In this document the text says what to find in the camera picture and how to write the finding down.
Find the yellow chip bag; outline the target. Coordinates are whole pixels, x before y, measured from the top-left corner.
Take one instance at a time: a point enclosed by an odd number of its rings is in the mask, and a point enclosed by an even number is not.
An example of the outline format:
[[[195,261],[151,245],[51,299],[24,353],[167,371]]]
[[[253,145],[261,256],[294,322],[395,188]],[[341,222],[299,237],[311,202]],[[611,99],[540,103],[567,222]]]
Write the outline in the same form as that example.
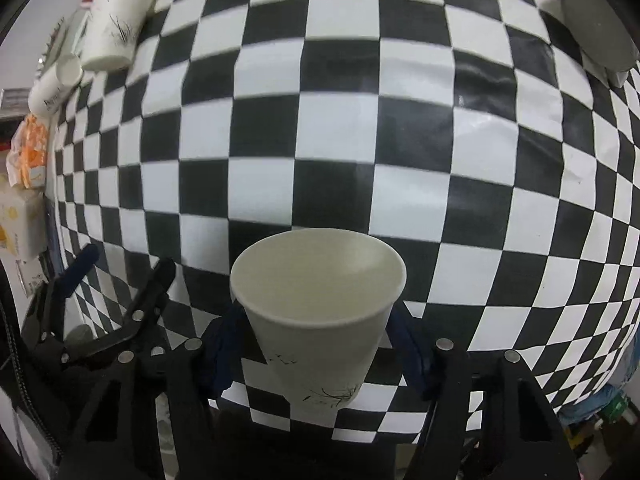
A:
[[[18,261],[37,258],[48,246],[43,194],[26,188],[1,189],[1,226],[6,248]]]

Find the grey mug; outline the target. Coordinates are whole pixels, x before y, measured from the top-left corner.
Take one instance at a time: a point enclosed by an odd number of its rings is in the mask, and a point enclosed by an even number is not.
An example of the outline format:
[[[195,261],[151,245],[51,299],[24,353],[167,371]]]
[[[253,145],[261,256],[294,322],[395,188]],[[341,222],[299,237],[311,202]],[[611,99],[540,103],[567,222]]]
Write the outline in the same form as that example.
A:
[[[560,0],[566,27],[579,47],[600,65],[614,88],[623,88],[639,50],[606,0]]]

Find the small white paper cup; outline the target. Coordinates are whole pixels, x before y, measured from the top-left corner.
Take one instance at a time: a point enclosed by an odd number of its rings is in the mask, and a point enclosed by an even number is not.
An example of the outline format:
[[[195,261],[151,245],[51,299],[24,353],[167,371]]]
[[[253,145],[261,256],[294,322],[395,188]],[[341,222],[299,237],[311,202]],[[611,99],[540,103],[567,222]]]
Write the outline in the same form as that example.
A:
[[[38,118],[50,118],[82,79],[77,55],[61,56],[34,84],[28,96],[29,111]]]

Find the orange snack packet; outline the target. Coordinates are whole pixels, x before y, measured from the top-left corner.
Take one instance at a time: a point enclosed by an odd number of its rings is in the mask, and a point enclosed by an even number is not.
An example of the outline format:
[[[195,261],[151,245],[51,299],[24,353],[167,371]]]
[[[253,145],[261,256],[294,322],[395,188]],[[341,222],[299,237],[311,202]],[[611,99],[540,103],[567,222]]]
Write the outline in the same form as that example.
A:
[[[49,129],[33,114],[24,117],[6,155],[6,173],[14,188],[43,188],[46,184]]]

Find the white patterned paper cup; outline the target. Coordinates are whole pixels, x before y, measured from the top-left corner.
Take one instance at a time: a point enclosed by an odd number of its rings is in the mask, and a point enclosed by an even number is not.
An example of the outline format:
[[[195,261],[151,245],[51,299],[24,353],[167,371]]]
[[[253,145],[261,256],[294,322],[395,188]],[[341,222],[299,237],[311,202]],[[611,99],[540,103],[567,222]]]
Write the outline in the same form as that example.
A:
[[[80,62],[86,72],[131,65],[139,34],[155,0],[92,0]]]

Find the checkered tablecloth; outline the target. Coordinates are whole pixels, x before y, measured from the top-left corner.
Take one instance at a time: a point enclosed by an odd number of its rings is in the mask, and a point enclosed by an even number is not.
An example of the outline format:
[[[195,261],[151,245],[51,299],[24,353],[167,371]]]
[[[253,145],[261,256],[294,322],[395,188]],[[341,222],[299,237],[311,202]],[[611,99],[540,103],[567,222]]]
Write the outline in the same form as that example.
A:
[[[297,228],[393,246],[438,336],[515,349],[555,408],[639,326],[639,75],[612,88],[558,0],[157,0],[129,70],[60,115],[73,300],[122,324],[156,260],[172,344],[226,310],[235,258]]]

